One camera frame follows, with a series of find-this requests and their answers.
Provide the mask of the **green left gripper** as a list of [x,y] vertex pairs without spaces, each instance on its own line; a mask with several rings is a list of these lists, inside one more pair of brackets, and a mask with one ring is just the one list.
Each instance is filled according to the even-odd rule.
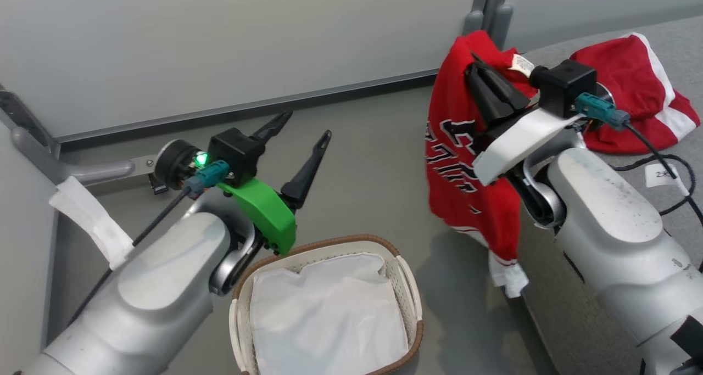
[[[292,110],[279,113],[249,137],[266,144],[281,132],[291,116]],[[225,182],[217,185],[224,193],[234,197],[244,214],[279,255],[287,256],[296,242],[297,222],[292,210],[303,208],[331,138],[331,130],[319,138],[304,165],[281,188],[280,197],[276,190],[256,178],[239,187]]]

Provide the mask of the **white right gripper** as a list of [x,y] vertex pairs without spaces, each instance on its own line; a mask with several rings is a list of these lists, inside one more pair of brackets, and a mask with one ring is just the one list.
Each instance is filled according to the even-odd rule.
[[[502,123],[529,106],[530,99],[507,78],[474,52],[472,57],[465,81],[486,127]],[[473,170],[478,181],[484,186],[492,184],[581,118],[580,113],[571,118],[558,117],[543,108],[528,112],[475,158]]]

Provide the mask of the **red basketball jersey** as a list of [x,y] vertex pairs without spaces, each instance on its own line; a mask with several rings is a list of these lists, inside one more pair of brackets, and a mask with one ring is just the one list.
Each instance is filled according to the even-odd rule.
[[520,196],[506,179],[484,186],[473,162],[475,139],[484,131],[465,81],[474,56],[495,68],[528,99],[537,95],[527,73],[513,69],[516,49],[502,51],[484,30],[458,37],[442,62],[430,98],[425,129],[425,175],[430,210],[449,227],[489,250],[489,273],[508,298],[529,284],[517,256]]

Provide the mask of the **red shorts with white stripe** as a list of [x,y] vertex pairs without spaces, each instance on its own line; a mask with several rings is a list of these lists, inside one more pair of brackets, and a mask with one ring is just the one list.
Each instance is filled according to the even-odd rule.
[[570,58],[595,68],[615,106],[630,115],[631,125],[657,150],[673,147],[700,126],[698,113],[673,88],[644,35],[628,33],[577,50]]

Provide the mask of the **grey fabric sofa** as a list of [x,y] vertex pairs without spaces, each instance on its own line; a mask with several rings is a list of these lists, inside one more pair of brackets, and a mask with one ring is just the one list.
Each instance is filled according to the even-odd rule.
[[[703,15],[554,44],[530,51],[533,62],[553,65],[585,46],[637,32],[648,38],[673,88],[688,98],[701,119],[673,153],[692,165],[694,197],[703,210]],[[674,187],[645,187],[644,168],[623,177],[657,209],[680,200]],[[608,317],[553,245],[554,233],[538,229],[521,210],[520,263],[529,277],[524,290],[527,310],[560,375],[637,375],[640,358],[629,335]],[[665,228],[689,253],[696,266],[703,260],[703,227],[686,205],[663,216]]]

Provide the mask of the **white basket liner cloth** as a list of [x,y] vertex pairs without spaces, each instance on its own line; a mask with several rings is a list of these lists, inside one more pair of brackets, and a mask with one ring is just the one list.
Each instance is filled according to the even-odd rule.
[[254,277],[259,375],[367,375],[409,352],[385,260],[355,253]]

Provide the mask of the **white basket with brown rim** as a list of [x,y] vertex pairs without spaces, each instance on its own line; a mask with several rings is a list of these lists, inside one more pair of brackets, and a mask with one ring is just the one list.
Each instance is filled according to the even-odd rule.
[[419,353],[424,333],[419,288],[406,260],[382,237],[356,234],[309,243],[292,249],[286,257],[271,257],[255,263],[244,272],[232,294],[228,322],[236,365],[241,375],[260,375],[249,315],[254,276],[268,270],[300,271],[306,265],[357,253],[372,253],[384,260],[384,274],[389,277],[404,324],[409,351],[399,359],[375,368],[366,375],[390,375],[406,366]]

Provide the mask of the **grey partition foot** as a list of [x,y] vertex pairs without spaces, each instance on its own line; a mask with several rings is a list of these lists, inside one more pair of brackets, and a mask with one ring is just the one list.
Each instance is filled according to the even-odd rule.
[[129,160],[75,165],[65,163],[48,152],[28,130],[13,127],[10,131],[13,145],[43,173],[53,184],[60,184],[73,176],[84,186],[104,184],[116,180],[148,175],[153,172],[156,155],[146,155]]

